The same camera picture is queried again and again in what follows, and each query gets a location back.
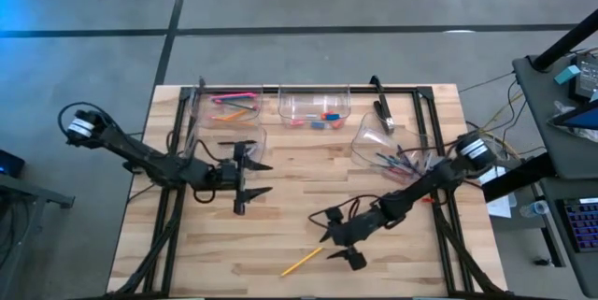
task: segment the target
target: gray concrete floor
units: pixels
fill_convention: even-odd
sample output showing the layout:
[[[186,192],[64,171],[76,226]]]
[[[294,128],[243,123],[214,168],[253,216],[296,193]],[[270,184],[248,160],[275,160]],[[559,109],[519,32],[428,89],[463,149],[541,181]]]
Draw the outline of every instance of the gray concrete floor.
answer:
[[[0,0],[0,31],[166,29],[175,0]],[[598,0],[185,0],[180,28],[308,25],[553,24],[582,20]],[[177,37],[166,84],[457,83],[511,70],[564,32]],[[49,207],[27,257],[20,299],[101,294],[116,249],[131,176],[107,151],[64,144],[55,115],[86,100],[126,131],[141,131],[164,45],[155,37],[0,38],[0,149],[27,161],[24,179],[77,197]],[[584,46],[598,45],[594,36]],[[465,117],[484,123],[506,103],[503,79],[462,95]],[[541,145],[529,111],[507,140]],[[509,289],[583,298],[570,268],[531,265],[546,254],[539,231],[496,234]],[[26,281],[35,287],[25,287]]]

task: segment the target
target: wooden table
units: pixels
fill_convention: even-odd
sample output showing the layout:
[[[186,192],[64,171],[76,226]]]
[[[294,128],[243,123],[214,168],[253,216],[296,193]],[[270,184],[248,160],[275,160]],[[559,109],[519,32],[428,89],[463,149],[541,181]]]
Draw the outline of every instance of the wooden table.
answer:
[[[466,131],[455,85],[433,85],[445,142]],[[144,142],[165,151],[172,129],[179,86],[156,88]],[[340,130],[290,130],[280,122],[277,96],[265,95],[261,121],[267,130],[262,162],[274,170],[253,173],[247,187],[274,189],[247,206],[247,214],[232,211],[232,193],[218,193],[200,205],[187,190],[178,237],[171,296],[200,297],[340,297],[446,295],[432,208],[418,202],[406,220],[390,231],[379,230],[357,248],[368,266],[351,271],[342,259],[326,260],[339,250],[332,240],[324,250],[285,278],[279,274],[318,247],[323,230],[307,220],[317,210],[360,193],[397,189],[396,183],[351,161],[350,142],[363,114],[371,112],[373,94],[351,97],[351,115]],[[409,95],[387,94],[395,123],[417,131]],[[426,112],[428,131],[432,131]],[[131,193],[149,185],[137,177]],[[148,252],[160,190],[139,195],[126,209],[108,290],[118,289]],[[463,185],[456,192],[465,245],[492,281],[505,289],[505,278],[482,191]],[[460,283],[456,254],[451,251]],[[160,280],[161,262],[157,280]]]

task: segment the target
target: computer monitor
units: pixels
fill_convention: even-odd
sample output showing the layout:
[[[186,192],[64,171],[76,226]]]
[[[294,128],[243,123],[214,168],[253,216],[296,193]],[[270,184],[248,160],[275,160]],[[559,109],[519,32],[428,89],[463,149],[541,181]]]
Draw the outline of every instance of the computer monitor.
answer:
[[[552,118],[558,126],[598,130],[598,100]]]

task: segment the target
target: blue eraser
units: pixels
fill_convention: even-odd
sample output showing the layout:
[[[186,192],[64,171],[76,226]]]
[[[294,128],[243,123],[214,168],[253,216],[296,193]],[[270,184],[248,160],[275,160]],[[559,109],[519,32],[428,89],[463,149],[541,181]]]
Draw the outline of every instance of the blue eraser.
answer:
[[[557,82],[559,85],[563,85],[569,79],[579,75],[581,71],[576,65],[571,65],[564,69],[557,77],[554,78],[554,81]]]
[[[326,114],[326,120],[332,121],[332,120],[339,120],[339,119],[340,119],[340,114],[334,114],[334,113]]]
[[[312,121],[311,128],[324,129],[326,128],[326,123],[322,121]]]

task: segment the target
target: clear plastic bin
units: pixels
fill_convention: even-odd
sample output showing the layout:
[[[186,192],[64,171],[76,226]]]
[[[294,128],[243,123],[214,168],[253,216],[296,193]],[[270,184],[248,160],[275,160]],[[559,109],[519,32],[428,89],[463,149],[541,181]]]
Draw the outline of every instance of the clear plastic bin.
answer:
[[[265,151],[266,131],[257,118],[249,121],[213,121],[209,127],[197,128],[196,139],[206,143],[209,152],[218,159],[233,157],[234,143],[246,142],[247,155],[255,162],[260,162]],[[212,161],[201,145],[195,150],[195,156]]]
[[[340,129],[351,114],[349,86],[280,86],[278,114],[289,128]]]
[[[351,159],[355,164],[375,170],[384,178],[407,185],[422,176],[432,165],[433,152],[419,150],[421,141],[428,136],[394,126],[394,133],[387,136],[382,121],[376,113],[363,116],[357,135],[351,142]]]
[[[205,89],[199,103],[201,125],[210,127],[214,121],[251,121],[260,115],[263,87],[246,86],[242,90]]]

